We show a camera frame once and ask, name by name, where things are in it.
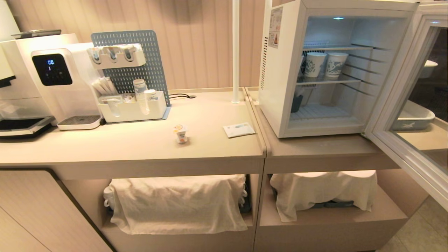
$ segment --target mini fridge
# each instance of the mini fridge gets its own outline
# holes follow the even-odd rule
[[[276,136],[361,133],[448,210],[447,1],[271,3],[258,99]]]

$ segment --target storage bin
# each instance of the storage bin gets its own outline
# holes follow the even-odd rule
[[[106,122],[132,122],[155,120],[163,118],[167,105],[165,102],[165,95],[163,91],[157,91],[157,100],[148,101],[149,114],[145,115],[141,112],[139,102],[118,103],[118,116],[115,116],[108,104],[98,104],[98,108],[103,114]]]

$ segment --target towel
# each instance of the towel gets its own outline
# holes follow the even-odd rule
[[[361,210],[371,211],[376,194],[375,170],[273,174],[277,211],[282,222],[297,220],[296,211],[315,203],[353,200]]]
[[[238,202],[245,175],[113,179],[104,189],[111,222],[129,235],[214,234],[247,226]]]

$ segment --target cup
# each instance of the cup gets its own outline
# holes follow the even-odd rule
[[[174,127],[174,133],[177,134],[177,143],[183,144],[188,142],[188,137],[185,136],[187,132],[187,127],[182,124],[178,124]]]
[[[302,65],[303,65],[303,61],[304,61],[305,57],[302,55],[302,58],[300,59],[300,65],[299,65],[299,75],[298,76],[302,76],[303,72],[302,72]]]
[[[330,52],[328,54],[327,67],[325,68],[325,76],[330,78],[337,78],[342,71],[342,67],[347,60],[347,53]]]
[[[306,55],[305,76],[317,77],[325,61],[326,53],[309,52]]]

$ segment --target sticker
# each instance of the sticker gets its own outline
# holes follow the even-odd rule
[[[281,15],[283,7],[271,11],[271,21],[269,22],[269,41],[270,47],[278,48],[280,42]]]

